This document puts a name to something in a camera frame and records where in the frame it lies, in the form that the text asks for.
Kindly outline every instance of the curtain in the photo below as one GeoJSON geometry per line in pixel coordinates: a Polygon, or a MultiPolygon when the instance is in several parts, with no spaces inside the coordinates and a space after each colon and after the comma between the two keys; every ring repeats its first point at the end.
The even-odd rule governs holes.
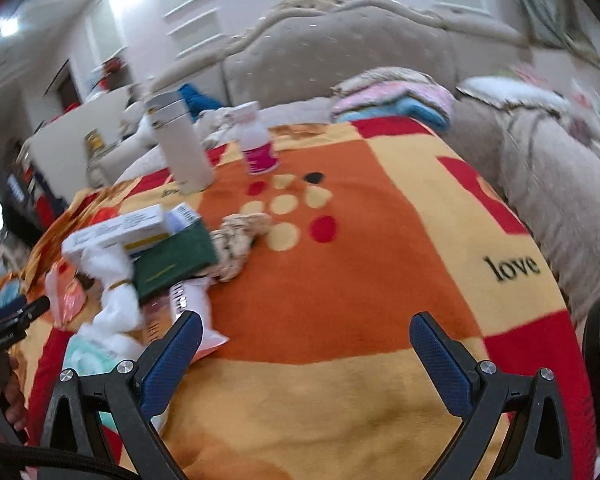
{"type": "Polygon", "coordinates": [[[528,15],[532,39],[564,48],[600,69],[600,56],[584,33],[573,0],[517,0],[528,15]]]}

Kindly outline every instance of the metal screw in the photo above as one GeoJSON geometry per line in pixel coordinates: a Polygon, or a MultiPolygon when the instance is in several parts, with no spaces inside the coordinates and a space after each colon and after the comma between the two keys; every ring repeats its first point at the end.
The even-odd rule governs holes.
{"type": "Polygon", "coordinates": [[[498,371],[498,368],[491,361],[482,361],[480,363],[480,370],[482,370],[486,374],[494,374],[498,371]]]}
{"type": "Polygon", "coordinates": [[[72,379],[74,376],[74,371],[73,370],[62,370],[60,372],[60,382],[61,383],[65,383],[67,382],[69,379],[72,379]]]}
{"type": "Polygon", "coordinates": [[[540,370],[540,375],[544,380],[547,381],[553,381],[555,379],[554,371],[550,370],[549,368],[543,368],[542,370],[540,370]]]}
{"type": "Polygon", "coordinates": [[[118,366],[116,367],[116,370],[120,374],[128,374],[133,369],[134,369],[133,361],[122,361],[122,362],[118,363],[118,366]]]}

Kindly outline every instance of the folded blanket stack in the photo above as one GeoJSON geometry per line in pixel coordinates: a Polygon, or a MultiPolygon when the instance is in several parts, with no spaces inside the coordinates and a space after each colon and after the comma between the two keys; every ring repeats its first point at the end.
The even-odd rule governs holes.
{"type": "Polygon", "coordinates": [[[334,122],[404,116],[437,132],[448,130],[454,97],[429,75],[402,67],[367,70],[333,88],[334,122]]]}

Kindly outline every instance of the headboard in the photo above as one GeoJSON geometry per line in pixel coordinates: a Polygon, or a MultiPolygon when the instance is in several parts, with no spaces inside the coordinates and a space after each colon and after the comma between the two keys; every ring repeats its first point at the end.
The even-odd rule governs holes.
{"type": "MultiPolygon", "coordinates": [[[[600,94],[599,69],[565,51],[546,51],[477,14],[440,14],[394,0],[283,0],[244,35],[178,60],[150,91],[192,82],[229,105],[257,100],[270,107],[330,96],[336,83],[377,66],[419,70],[453,91],[467,77],[533,64],[539,54],[545,64],[557,52],[600,94]]],[[[557,71],[556,91],[568,92],[570,70],[557,71]]],[[[554,74],[542,76],[551,82],[554,74]]]]}

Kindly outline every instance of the orange blanket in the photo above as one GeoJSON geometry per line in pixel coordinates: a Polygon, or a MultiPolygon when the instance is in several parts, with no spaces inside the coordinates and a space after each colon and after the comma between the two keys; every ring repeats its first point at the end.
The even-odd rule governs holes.
{"type": "Polygon", "coordinates": [[[163,171],[80,195],[24,271],[34,294],[61,239],[103,206],[186,200],[210,229],[238,211],[272,215],[242,274],[210,289],[214,327],[230,341],[189,369],[171,402],[164,439],[187,475],[424,476],[459,424],[410,347],[411,316],[427,310],[479,360],[556,372],[574,478],[590,478],[595,429],[568,313],[533,239],[484,180],[413,120],[275,134],[271,174],[248,176],[231,144],[214,152],[217,181],[202,193],[182,196],[163,171]]]}

